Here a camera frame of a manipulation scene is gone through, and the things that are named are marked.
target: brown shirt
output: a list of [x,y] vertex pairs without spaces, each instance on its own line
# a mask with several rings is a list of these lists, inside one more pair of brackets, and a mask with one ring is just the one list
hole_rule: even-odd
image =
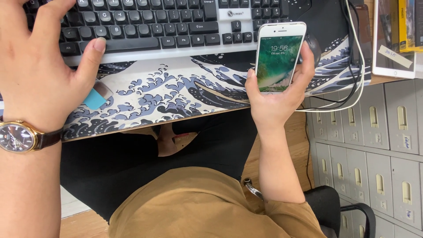
[[270,201],[255,214],[239,182],[209,168],[172,169],[136,190],[110,219],[110,238],[325,238],[308,203]]

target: black mouse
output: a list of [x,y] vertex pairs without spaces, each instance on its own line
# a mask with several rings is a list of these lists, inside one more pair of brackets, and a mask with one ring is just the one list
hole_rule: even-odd
[[[321,56],[321,49],[320,49],[319,42],[317,41],[316,37],[310,32],[305,33],[304,40],[307,41],[308,46],[310,47],[311,51],[314,54],[314,68],[316,68],[320,62],[320,56]],[[302,63],[301,55],[299,56],[298,61]]]

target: keyboard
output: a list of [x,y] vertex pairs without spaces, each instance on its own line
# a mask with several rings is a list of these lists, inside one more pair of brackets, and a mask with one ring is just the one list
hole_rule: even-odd
[[[30,30],[49,1],[24,4]],[[69,66],[97,37],[107,39],[102,63],[256,50],[262,24],[292,21],[309,7],[310,0],[77,0],[60,21],[59,48]]]

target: office chair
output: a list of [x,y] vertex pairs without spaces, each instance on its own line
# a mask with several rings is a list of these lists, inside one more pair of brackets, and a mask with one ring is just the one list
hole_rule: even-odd
[[[253,187],[250,178],[244,179],[244,186],[263,200],[261,192]],[[304,192],[305,200],[310,205],[327,238],[338,238],[341,227],[341,212],[360,210],[366,215],[366,227],[363,238],[375,238],[376,218],[373,210],[364,203],[341,207],[338,192],[329,186],[320,186]]]

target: person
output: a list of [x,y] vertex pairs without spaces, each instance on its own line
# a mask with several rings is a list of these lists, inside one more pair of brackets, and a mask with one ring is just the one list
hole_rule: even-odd
[[[78,69],[71,70],[58,41],[60,19],[75,0],[43,5],[32,32],[22,9],[25,1],[4,1],[0,8],[3,120],[21,120],[43,133],[60,131],[93,87],[106,42],[93,39]],[[284,129],[314,75],[306,43],[301,55],[293,83],[281,94],[262,95],[254,70],[248,71],[251,110],[163,126],[164,140],[175,133],[199,132],[170,156],[158,157],[159,145],[152,137],[121,133],[58,142],[27,153],[0,149],[0,237],[59,237],[61,183],[110,222],[111,238],[323,238],[305,202]],[[257,132],[266,215],[254,213],[240,185]],[[8,138],[12,148],[22,146],[10,135],[3,139]]]

